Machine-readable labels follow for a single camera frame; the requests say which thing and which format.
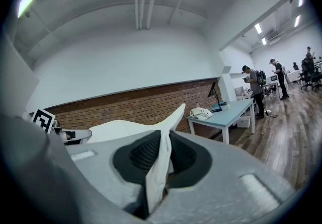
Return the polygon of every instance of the brick wall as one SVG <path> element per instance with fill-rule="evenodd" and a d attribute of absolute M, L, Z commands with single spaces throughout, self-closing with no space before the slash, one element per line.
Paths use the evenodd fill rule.
<path fill-rule="evenodd" d="M 157 124 L 170 116 L 182 103 L 186 104 L 184 117 L 199 102 L 200 107 L 210 108 L 216 97 L 207 97 L 211 85 L 216 82 L 216 92 L 221 100 L 217 79 L 165 85 L 131 92 L 118 93 L 69 103 L 47 109 L 56 115 L 61 127 L 87 129 L 112 120 L 127 120 L 145 125 Z M 211 137 L 218 130 L 195 124 L 195 132 Z M 188 121 L 182 119 L 178 131 L 190 132 Z"/>

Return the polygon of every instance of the cap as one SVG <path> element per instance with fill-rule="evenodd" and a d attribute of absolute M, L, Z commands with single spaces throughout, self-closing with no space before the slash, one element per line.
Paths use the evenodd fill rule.
<path fill-rule="evenodd" d="M 243 68 L 242 68 L 243 73 L 245 73 L 246 68 L 247 68 L 247 66 L 246 66 L 246 65 L 244 65 L 244 66 L 243 66 Z"/>

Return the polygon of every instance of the man with backpack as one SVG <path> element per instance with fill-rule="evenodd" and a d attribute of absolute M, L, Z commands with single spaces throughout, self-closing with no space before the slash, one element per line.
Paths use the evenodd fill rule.
<path fill-rule="evenodd" d="M 275 59 L 271 59 L 270 64 L 272 64 L 275 67 L 274 73 L 277 74 L 278 82 L 280 83 L 280 87 L 282 89 L 283 96 L 281 100 L 285 100 L 289 98 L 285 85 L 284 85 L 284 73 L 283 73 L 283 66 L 276 61 Z"/>
<path fill-rule="evenodd" d="M 256 115 L 256 119 L 264 118 L 263 90 L 258 83 L 257 71 L 250 69 L 248 66 L 244 65 L 243 72 L 250 74 L 250 78 L 246 79 L 245 82 L 250 83 L 254 99 L 259 109 L 259 113 Z"/>

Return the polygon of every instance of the gray shirt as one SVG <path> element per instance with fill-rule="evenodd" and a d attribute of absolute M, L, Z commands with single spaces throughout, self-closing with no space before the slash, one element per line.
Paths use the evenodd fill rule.
<path fill-rule="evenodd" d="M 251 69 L 251 72 L 250 72 L 250 79 L 257 80 L 256 71 L 253 69 Z M 250 83 L 250 84 L 254 95 L 262 92 L 262 88 L 259 86 L 258 83 Z"/>

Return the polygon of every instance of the white ceiling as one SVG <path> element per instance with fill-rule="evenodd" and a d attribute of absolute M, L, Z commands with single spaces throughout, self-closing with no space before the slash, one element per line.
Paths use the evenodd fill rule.
<path fill-rule="evenodd" d="M 223 10 L 225 1 L 232 0 L 183 0 L 172 24 L 201 29 L 209 12 Z M 177 2 L 155 0 L 151 27 L 167 24 Z M 28 10 L 29 17 L 19 18 L 15 46 L 32 60 L 96 26 L 130 24 L 135 28 L 134 0 L 34 0 Z"/>
<path fill-rule="evenodd" d="M 264 46 L 262 39 L 268 40 L 278 35 L 281 39 L 289 37 L 301 28 L 313 23 L 317 20 L 315 11 L 309 0 L 304 0 L 302 6 L 298 6 L 299 0 L 291 0 L 279 7 L 275 12 L 267 18 L 259 22 L 262 33 L 258 34 L 255 27 L 246 32 L 243 37 L 238 38 L 233 45 L 247 52 L 254 52 Z M 294 27 L 296 16 L 301 15 L 299 25 Z"/>

